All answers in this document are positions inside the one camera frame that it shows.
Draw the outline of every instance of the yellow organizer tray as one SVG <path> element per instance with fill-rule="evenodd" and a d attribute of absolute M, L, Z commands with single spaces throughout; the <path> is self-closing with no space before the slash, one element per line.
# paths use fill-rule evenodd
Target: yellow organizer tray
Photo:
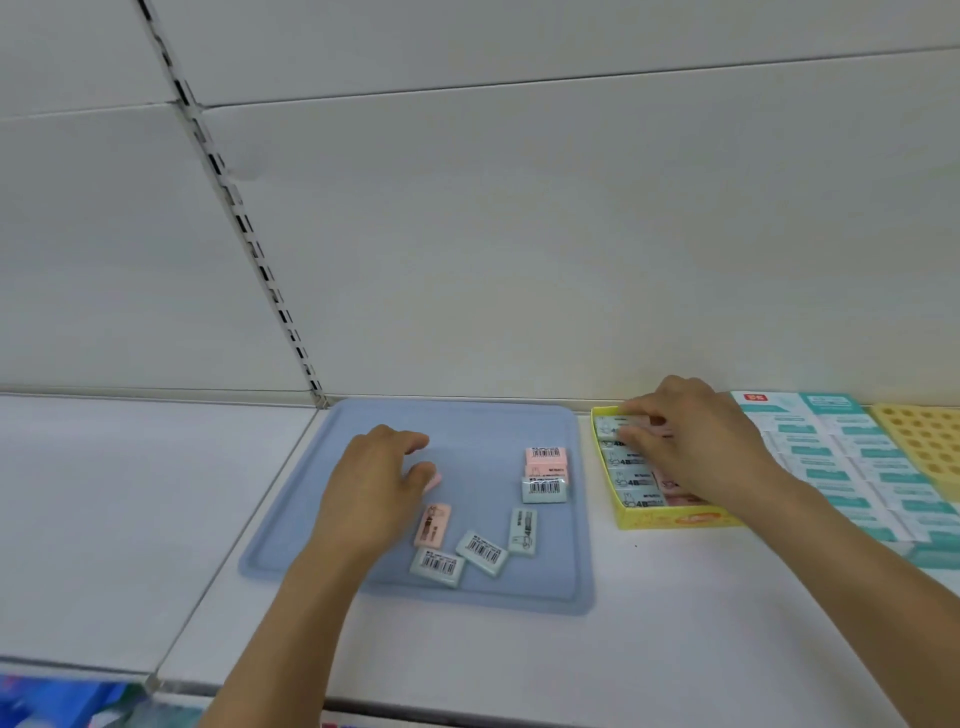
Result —
<path fill-rule="evenodd" d="M 867 410 L 941 496 L 960 500 L 960 409 L 879 403 Z"/>
<path fill-rule="evenodd" d="M 594 407 L 590 410 L 590 431 L 593 433 L 593 444 L 597 448 L 600 462 L 603 463 L 604 476 L 607 478 L 607 487 L 613 503 L 613 514 L 617 528 L 716 528 L 726 525 L 743 525 L 739 519 L 731 516 L 728 511 L 716 505 L 673 505 L 661 508 L 627 508 L 620 502 L 607 470 L 607 461 L 600 449 L 597 439 L 597 430 L 593 418 L 597 415 L 615 415 L 616 407 Z"/>

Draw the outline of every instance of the right hand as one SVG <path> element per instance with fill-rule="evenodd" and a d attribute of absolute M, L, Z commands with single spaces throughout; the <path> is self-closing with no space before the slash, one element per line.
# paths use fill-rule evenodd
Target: right hand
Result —
<path fill-rule="evenodd" d="M 690 493 L 735 515 L 775 485 L 800 482 L 767 452 L 733 398 L 702 379 L 668 376 L 653 394 L 623 402 L 620 414 L 664 418 L 673 438 L 635 426 L 621 427 L 619 437 Z"/>

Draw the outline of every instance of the white wall panel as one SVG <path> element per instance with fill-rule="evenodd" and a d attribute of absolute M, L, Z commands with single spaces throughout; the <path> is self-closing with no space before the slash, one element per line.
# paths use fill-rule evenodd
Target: white wall panel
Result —
<path fill-rule="evenodd" d="M 172 106 L 0 121 L 0 386 L 304 390 Z"/>
<path fill-rule="evenodd" d="M 0 397 L 0 663 L 153 671 L 314 412 Z"/>
<path fill-rule="evenodd" d="M 0 117 L 173 98 L 133 0 L 4 0 Z"/>
<path fill-rule="evenodd" d="M 960 52 L 207 118 L 328 392 L 960 403 Z"/>
<path fill-rule="evenodd" d="M 207 105 L 960 43 L 956 0 L 154 0 Z"/>

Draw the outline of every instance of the left hand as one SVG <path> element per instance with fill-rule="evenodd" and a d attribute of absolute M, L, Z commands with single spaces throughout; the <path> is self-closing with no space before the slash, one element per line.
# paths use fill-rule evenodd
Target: left hand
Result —
<path fill-rule="evenodd" d="M 372 566 L 420 511 L 423 488 L 437 467 L 418 463 L 404 477 L 403 456 L 429 442 L 421 432 L 397 432 L 386 425 L 354 437 L 326 484 L 304 552 L 325 550 Z"/>

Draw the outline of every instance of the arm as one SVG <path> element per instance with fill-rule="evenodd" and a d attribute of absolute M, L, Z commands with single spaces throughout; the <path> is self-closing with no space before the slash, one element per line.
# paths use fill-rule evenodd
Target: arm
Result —
<path fill-rule="evenodd" d="M 874 541 L 767 452 L 733 400 L 669 376 L 625 414 L 663 417 L 664 440 L 620 430 L 685 488 L 746 523 L 797 575 L 914 728 L 960 725 L 960 598 Z"/>
<path fill-rule="evenodd" d="M 385 425 L 353 438 L 324 491 L 310 541 L 199 728 L 315 728 L 347 609 L 367 571 L 420 509 L 436 468 L 403 478 L 426 435 Z"/>

